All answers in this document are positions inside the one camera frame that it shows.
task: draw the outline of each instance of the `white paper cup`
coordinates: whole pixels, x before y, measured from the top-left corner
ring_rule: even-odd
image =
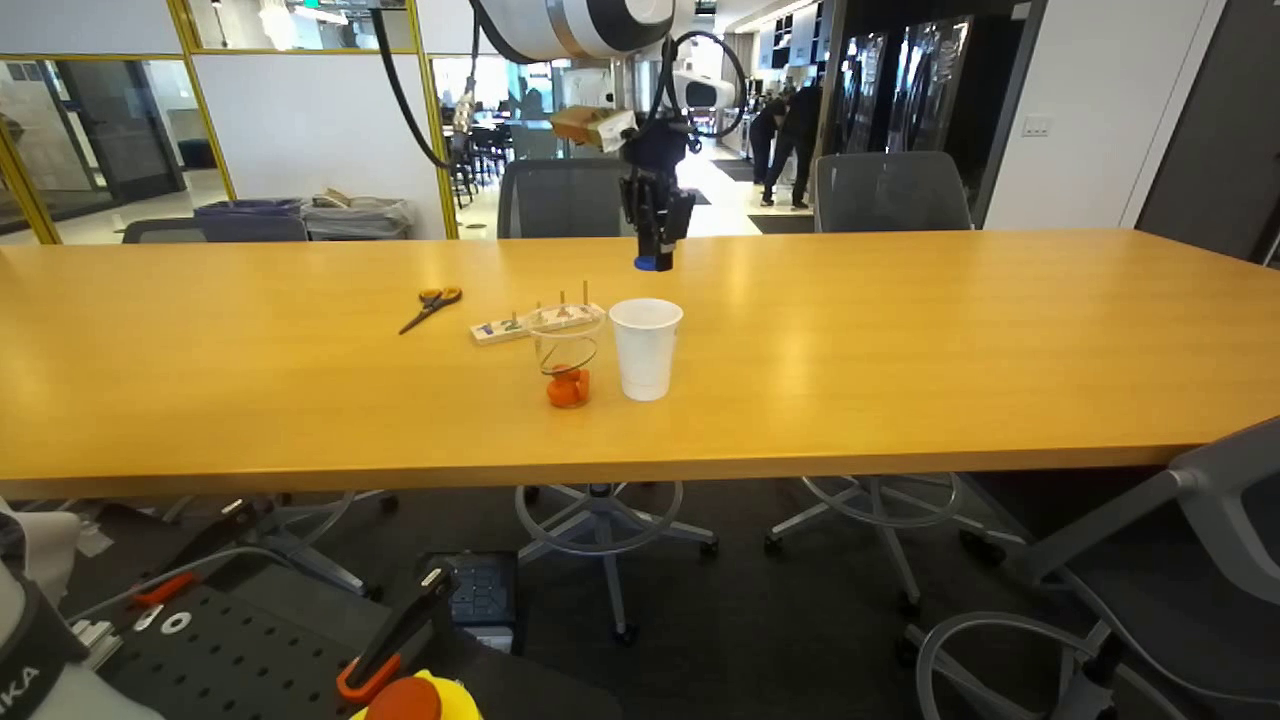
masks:
[[[631,294],[610,309],[623,394],[660,401],[672,387],[676,327],[686,309],[657,294]]]

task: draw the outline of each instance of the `wooden table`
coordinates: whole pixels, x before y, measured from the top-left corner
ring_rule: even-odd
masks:
[[[669,401],[469,340],[585,280],[687,309]],[[1101,467],[1278,412],[1280,274],[1138,230],[0,252],[0,496]]]

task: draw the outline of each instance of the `cable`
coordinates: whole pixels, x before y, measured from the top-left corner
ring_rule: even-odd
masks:
[[[737,59],[737,53],[732,53],[719,37],[714,37],[714,30],[686,30],[686,37],[676,37],[676,40],[664,45],[664,69],[660,69],[660,82],[657,82],[657,92],[652,92],[652,109],[647,109],[647,111],[657,116],[657,111],[660,111],[660,101],[669,95],[672,111],[676,111],[676,116],[687,116],[687,111],[680,109],[680,95],[676,95],[676,57],[680,57],[680,45],[687,45],[687,40],[695,40],[695,37],[719,45],[719,53],[730,57],[732,77],[737,77],[737,116],[732,116],[732,123],[719,128],[719,132],[702,132],[702,128],[692,128],[692,134],[714,134],[714,140],[719,140],[719,134],[737,132],[737,128],[744,123],[744,116],[750,116],[750,73],[744,73],[744,63]]]
[[[399,109],[399,116],[406,116],[406,123],[410,123],[410,134],[417,140],[417,147],[438,162],[438,166],[452,166],[448,159],[442,159],[438,150],[434,150],[434,145],[423,140],[423,132],[417,128],[417,116],[412,116],[412,109],[410,109],[410,95],[406,95],[406,82],[399,82],[399,73],[395,73],[395,57],[392,57],[392,40],[387,40],[387,22],[384,22],[384,10],[379,8],[369,8],[369,17],[371,17],[371,30],[375,30],[375,53],[379,53],[379,59],[384,59],[384,77],[387,77],[387,82],[392,82],[392,95],[395,95],[395,109]]]
[[[482,17],[473,10],[473,69],[466,95],[452,109],[452,132],[473,132],[473,111],[475,111],[475,63],[482,63]]]

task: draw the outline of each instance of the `small plastic cup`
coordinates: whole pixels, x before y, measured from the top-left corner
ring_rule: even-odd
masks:
[[[610,319],[623,394],[642,405],[669,394],[686,309],[660,294],[631,294],[612,304]]]
[[[594,401],[594,354],[599,347],[599,319],[539,324],[534,331],[537,368],[548,377],[551,408],[579,408]]]

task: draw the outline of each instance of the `floor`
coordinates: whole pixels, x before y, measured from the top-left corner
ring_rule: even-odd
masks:
[[[332,559],[371,578],[384,604],[412,590],[423,557],[517,552],[523,545],[509,486],[395,496],[399,512],[384,515],[364,502],[319,540]],[[791,535],[784,552],[763,552],[763,532],[807,502],[795,478],[692,483],[680,515],[714,526],[719,552],[710,559],[686,545],[647,545],[623,559],[623,590],[642,622],[631,643],[612,634],[599,565],[573,557],[523,565],[517,578],[520,658],[610,693],[627,720],[917,720],[910,621],[877,532],[828,519]],[[173,552],[190,532],[183,519],[176,526],[155,519],[105,523],[118,547],[81,568],[81,604],[128,584],[155,552]],[[964,609],[1080,622],[1077,604],[1027,595],[979,565],[953,523],[910,532],[903,547],[925,586],[920,622]],[[278,590],[258,604],[272,614],[309,614],[313,595]],[[1055,657],[1019,634],[991,633],[960,657],[1025,701],[1046,696],[1055,674]],[[539,716],[548,710],[530,703],[512,720]],[[944,716],[968,720],[958,701],[944,701]],[[1124,693],[1121,716],[1155,720],[1162,710]]]

